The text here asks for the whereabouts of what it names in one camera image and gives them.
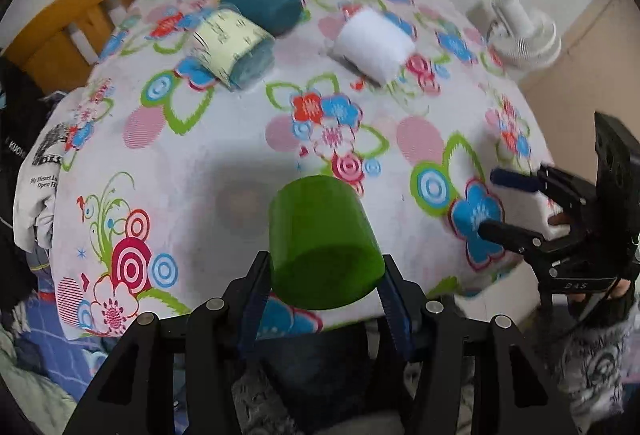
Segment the right hand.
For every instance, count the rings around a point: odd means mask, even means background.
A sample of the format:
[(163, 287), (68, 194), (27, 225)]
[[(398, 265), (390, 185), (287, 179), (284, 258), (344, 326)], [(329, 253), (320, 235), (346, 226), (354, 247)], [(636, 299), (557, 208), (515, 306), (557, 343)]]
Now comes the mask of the right hand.
[[(564, 213), (557, 213), (548, 218), (548, 225), (551, 227), (560, 227), (560, 226), (570, 226), (573, 224), (573, 221)], [(620, 280), (620, 282), (615, 285), (610, 294), (608, 294), (608, 299), (618, 299), (619, 297), (624, 296), (628, 289), (630, 288), (629, 280)], [(586, 294), (568, 294), (567, 302), (568, 303), (582, 303), (587, 298)]]

